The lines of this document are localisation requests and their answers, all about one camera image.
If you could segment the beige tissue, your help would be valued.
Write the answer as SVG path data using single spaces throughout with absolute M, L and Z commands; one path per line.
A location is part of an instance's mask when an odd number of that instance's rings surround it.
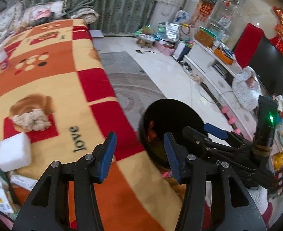
M 52 125 L 43 110 L 33 109 L 31 112 L 14 115 L 12 122 L 19 131 L 44 131 Z

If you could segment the white foam sponge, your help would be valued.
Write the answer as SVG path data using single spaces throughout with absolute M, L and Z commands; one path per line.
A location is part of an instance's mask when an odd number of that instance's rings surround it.
M 24 132 L 0 141 L 0 169 L 13 171 L 32 163 L 30 139 Z

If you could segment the black round trash bin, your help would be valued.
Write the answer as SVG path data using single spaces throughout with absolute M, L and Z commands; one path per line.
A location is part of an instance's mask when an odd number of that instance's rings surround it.
M 170 168 L 163 145 L 164 134 L 171 132 L 178 144 L 187 146 L 188 140 L 182 134 L 186 126 L 208 135 L 204 131 L 201 117 L 181 101 L 159 99 L 148 106 L 140 120 L 138 133 L 140 142 L 154 164 L 165 169 Z

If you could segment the swaddled baby doll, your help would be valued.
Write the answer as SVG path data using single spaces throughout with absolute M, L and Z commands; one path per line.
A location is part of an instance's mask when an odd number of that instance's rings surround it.
M 249 112 L 258 107 L 258 99 L 263 95 L 256 73 L 249 66 L 234 77 L 232 90 L 242 107 Z

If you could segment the white tv cabinet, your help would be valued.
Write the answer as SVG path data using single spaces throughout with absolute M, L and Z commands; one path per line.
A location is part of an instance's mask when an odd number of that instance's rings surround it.
M 183 60 L 201 78 L 201 87 L 220 109 L 233 131 L 252 140 L 257 124 L 256 110 L 245 109 L 232 89 L 233 78 L 242 68 L 237 63 L 226 65 L 213 49 L 197 40 L 193 40 L 193 46 Z

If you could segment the grey patterned rug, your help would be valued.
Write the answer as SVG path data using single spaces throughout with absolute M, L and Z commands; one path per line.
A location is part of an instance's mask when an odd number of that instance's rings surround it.
M 164 99 L 164 94 L 127 52 L 100 53 L 99 57 L 126 118 L 137 131 L 145 110 Z

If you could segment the black flat television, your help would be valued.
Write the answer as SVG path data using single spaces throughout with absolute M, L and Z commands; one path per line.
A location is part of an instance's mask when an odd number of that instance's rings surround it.
M 262 37 L 249 61 L 269 94 L 283 94 L 283 55 L 266 37 Z

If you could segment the red cloth cover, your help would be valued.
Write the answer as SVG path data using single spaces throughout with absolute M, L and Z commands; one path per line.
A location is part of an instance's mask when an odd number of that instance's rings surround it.
M 245 68 L 249 65 L 261 38 L 264 36 L 264 31 L 261 28 L 258 28 L 251 23 L 246 25 L 238 42 L 233 48 L 233 54 L 241 68 Z

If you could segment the patterned fleece blanket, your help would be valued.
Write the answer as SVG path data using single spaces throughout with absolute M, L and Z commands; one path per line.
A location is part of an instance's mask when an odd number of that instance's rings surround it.
M 28 133 L 32 163 L 18 173 L 37 179 L 52 161 L 74 162 L 108 132 L 115 161 L 95 186 L 105 230 L 173 230 L 181 200 L 151 162 L 129 124 L 93 46 L 86 23 L 65 19 L 26 30 L 4 46 L 0 69 L 0 141 L 20 132 L 12 116 L 41 109 L 51 122 Z

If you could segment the brown paper gift bag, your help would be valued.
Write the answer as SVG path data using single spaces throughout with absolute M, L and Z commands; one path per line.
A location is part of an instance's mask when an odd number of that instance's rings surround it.
M 216 35 L 210 32 L 208 29 L 199 27 L 199 30 L 195 34 L 195 40 L 201 43 L 203 46 L 212 48 L 216 39 Z

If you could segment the silver foil bag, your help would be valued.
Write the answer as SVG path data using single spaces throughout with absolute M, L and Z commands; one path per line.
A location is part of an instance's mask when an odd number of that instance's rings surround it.
M 177 42 L 180 35 L 180 25 L 178 23 L 165 23 L 166 39 L 170 42 Z

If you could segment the small wooden stool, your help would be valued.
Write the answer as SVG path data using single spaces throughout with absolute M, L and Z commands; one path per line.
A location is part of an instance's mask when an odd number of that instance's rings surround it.
M 137 44 L 140 44 L 140 46 L 143 47 L 148 47 L 148 48 L 152 48 L 153 43 L 155 43 L 155 38 L 151 35 L 147 35 L 147 34 L 140 34 L 137 37 Z

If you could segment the white pink pill bottle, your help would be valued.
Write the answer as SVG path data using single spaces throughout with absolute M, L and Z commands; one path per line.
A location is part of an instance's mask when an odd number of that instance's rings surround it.
M 5 49 L 0 46 L 0 70 L 4 71 L 9 67 L 8 54 Z

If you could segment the white lace covered appliance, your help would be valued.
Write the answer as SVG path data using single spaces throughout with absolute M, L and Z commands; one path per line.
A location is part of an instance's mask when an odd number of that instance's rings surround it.
M 150 25 L 157 30 L 160 23 L 172 22 L 185 0 L 156 0 Z

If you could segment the floral pillow with clothes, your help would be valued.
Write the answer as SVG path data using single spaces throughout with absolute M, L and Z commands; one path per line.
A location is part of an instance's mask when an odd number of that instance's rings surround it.
M 20 22 L 30 25 L 33 22 L 45 17 L 61 19 L 65 15 L 66 6 L 66 0 L 36 4 L 24 11 Z

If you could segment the white quilted bedding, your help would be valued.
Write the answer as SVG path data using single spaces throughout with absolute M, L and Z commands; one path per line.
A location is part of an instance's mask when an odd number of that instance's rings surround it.
M 24 3 L 15 3 L 0 13 L 0 45 L 10 36 L 23 16 Z

